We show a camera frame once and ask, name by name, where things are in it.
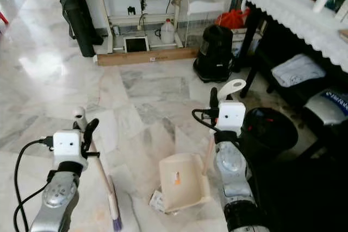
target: black trash can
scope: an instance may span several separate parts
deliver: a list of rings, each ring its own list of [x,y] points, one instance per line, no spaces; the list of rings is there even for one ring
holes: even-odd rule
[[[298,138],[296,127],[285,115],[271,108],[255,108],[245,116],[240,149],[260,165],[294,147]]]

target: white bottle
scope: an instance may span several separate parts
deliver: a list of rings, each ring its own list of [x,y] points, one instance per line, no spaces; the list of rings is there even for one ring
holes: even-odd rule
[[[167,18],[166,22],[161,26],[161,40],[163,43],[173,43],[174,42],[175,28]]]

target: dustpan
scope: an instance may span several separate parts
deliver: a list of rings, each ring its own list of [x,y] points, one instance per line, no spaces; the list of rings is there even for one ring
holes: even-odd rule
[[[195,153],[179,153],[159,162],[165,212],[211,199],[208,177],[202,174],[202,170],[202,159]]]

